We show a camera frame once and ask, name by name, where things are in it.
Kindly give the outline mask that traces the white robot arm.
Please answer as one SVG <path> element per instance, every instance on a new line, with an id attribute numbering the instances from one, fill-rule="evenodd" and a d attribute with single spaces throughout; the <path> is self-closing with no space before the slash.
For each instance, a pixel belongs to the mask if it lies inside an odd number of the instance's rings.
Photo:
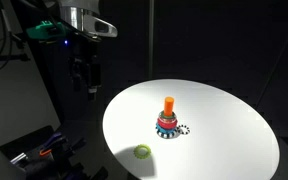
<path id="1" fill-rule="evenodd" d="M 96 43 L 102 37 L 118 36 L 117 28 L 99 17 L 99 1 L 59 0 L 60 18 L 72 28 L 67 45 L 73 87 L 80 91 L 85 86 L 90 100 L 101 86 L 100 65 L 93 62 L 97 57 Z"/>

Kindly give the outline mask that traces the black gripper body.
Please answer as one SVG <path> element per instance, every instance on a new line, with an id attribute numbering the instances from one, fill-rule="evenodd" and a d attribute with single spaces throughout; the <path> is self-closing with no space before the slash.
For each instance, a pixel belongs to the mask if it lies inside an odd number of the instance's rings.
<path id="1" fill-rule="evenodd" d="M 69 73 L 72 78 L 81 79 L 86 87 L 98 87 L 101 84 L 100 65 L 97 59 L 97 45 L 95 42 L 80 36 L 74 36 L 69 44 Z"/>

